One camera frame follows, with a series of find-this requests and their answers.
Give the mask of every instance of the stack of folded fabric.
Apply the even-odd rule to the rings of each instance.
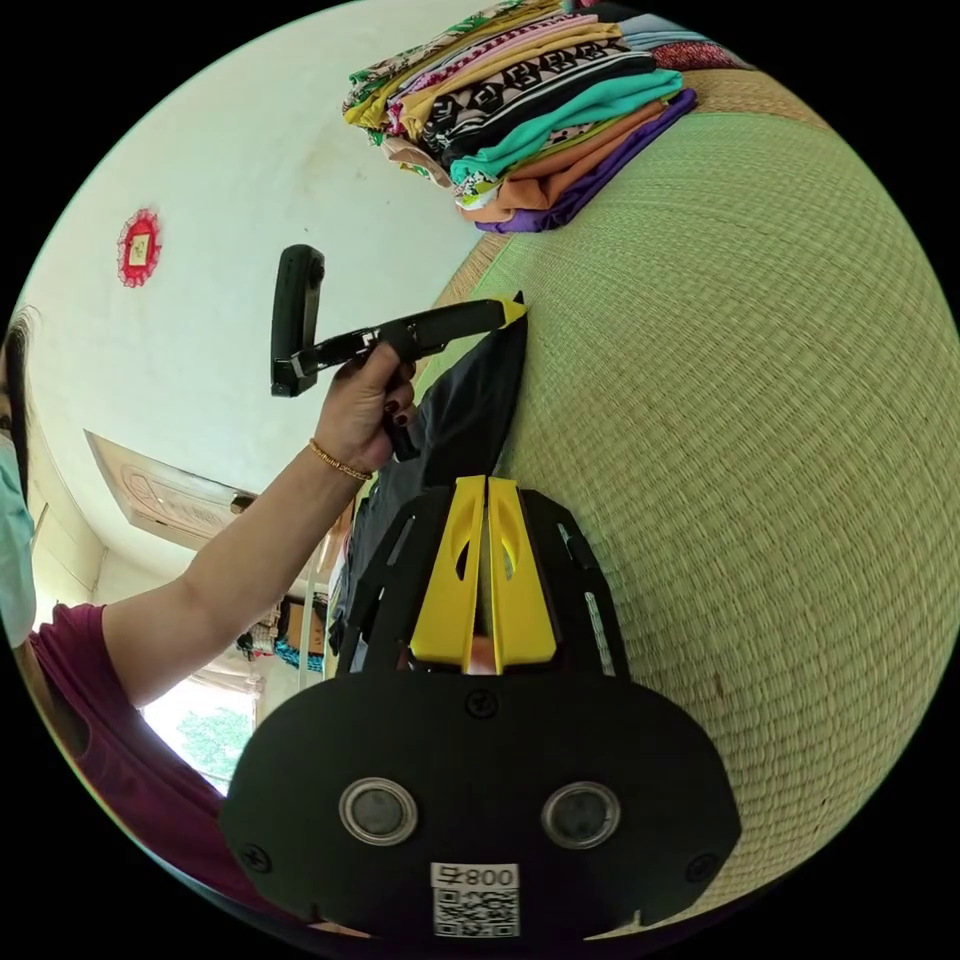
[[[753,69],[726,47],[695,30],[686,30],[652,13],[638,14],[605,0],[567,0],[564,9],[593,14],[602,23],[618,23],[631,50],[648,50],[666,70]]]
[[[709,41],[631,19],[628,32],[560,0],[503,0],[353,74],[344,118],[482,230],[562,226],[695,106],[657,57],[681,62],[671,48]]]

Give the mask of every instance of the qr code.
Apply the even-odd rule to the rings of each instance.
[[[434,889],[433,918],[439,937],[518,937],[520,891]]]
[[[433,929],[438,937],[519,937],[515,863],[434,863]]]

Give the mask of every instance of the yellow fabric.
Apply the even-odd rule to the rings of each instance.
[[[370,94],[366,100],[362,100],[360,103],[351,107],[343,115],[344,120],[355,127],[367,127],[370,130],[379,129],[386,112],[387,100],[389,100],[410,77],[416,76],[418,73],[423,73],[424,70],[429,68],[430,64],[445,60],[451,53],[472,47],[478,40],[484,39],[485,37],[493,37],[499,33],[505,33],[507,30],[512,30],[521,23],[527,23],[530,20],[539,20],[540,17],[544,17],[557,10],[557,0],[544,0],[543,3],[537,4],[536,6],[524,7],[513,16],[494,20],[479,30],[464,34],[456,43],[437,50],[426,60],[421,60],[419,63],[410,67],[409,70],[404,70],[403,73],[397,74],[389,83],[380,87],[375,94]]]
[[[481,80],[486,80],[494,74],[500,73],[501,70],[513,66],[515,63],[531,60],[533,57],[539,57],[544,53],[565,50],[577,43],[614,40],[622,36],[623,31],[618,23],[585,23],[575,24],[567,30],[552,34],[548,40],[538,42],[534,39],[525,46],[516,47],[500,57],[485,61],[473,70],[457,73],[456,76],[450,77],[443,83],[418,90],[416,93],[401,98],[400,103],[403,110],[400,114],[400,122],[407,131],[407,136],[411,140],[418,140],[423,133],[424,124],[430,118],[430,111],[437,97],[453,90],[464,90]]]

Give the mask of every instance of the teal fabric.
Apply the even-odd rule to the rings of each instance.
[[[463,183],[476,173],[494,179],[512,163],[533,156],[546,144],[553,130],[624,116],[653,100],[678,93],[682,87],[683,76],[676,70],[653,70],[604,80],[552,113],[519,124],[495,146],[455,160],[450,177],[454,183]]]

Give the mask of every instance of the black hair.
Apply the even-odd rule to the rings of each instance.
[[[10,321],[7,331],[7,392],[10,394],[11,428],[13,447],[17,451],[17,464],[20,468],[20,487],[24,499],[27,498],[29,479],[27,450],[27,335],[26,318],[20,314]]]

